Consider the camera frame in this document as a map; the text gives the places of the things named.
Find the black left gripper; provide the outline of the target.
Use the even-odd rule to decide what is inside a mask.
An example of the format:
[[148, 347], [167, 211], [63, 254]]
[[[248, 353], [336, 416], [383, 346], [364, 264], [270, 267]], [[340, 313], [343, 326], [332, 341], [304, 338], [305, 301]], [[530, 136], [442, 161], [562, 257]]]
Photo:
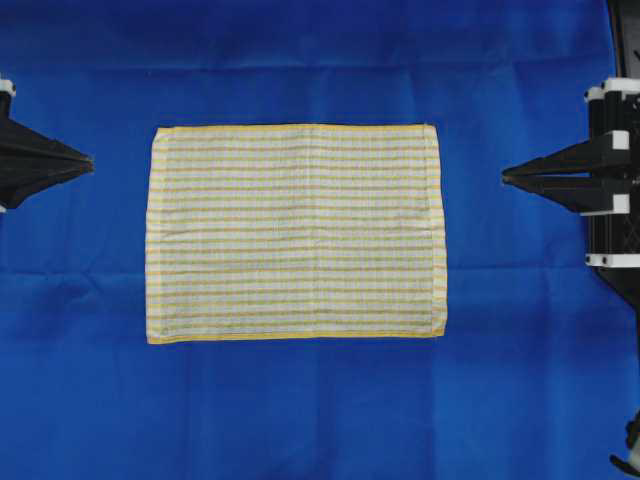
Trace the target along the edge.
[[15, 96], [15, 84], [1, 76], [1, 160], [19, 166], [62, 171], [2, 177], [1, 206], [5, 209], [16, 209], [31, 195], [94, 171], [88, 155], [6, 117]]

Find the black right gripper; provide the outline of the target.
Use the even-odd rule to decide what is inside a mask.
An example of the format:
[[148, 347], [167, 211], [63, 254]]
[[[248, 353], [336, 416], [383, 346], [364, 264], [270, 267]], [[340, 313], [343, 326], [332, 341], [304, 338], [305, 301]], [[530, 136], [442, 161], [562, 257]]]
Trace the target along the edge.
[[[587, 265], [637, 268], [639, 81], [611, 77], [589, 88], [585, 102], [590, 139], [505, 169], [504, 183], [584, 216]], [[535, 176], [589, 172], [592, 177]]]

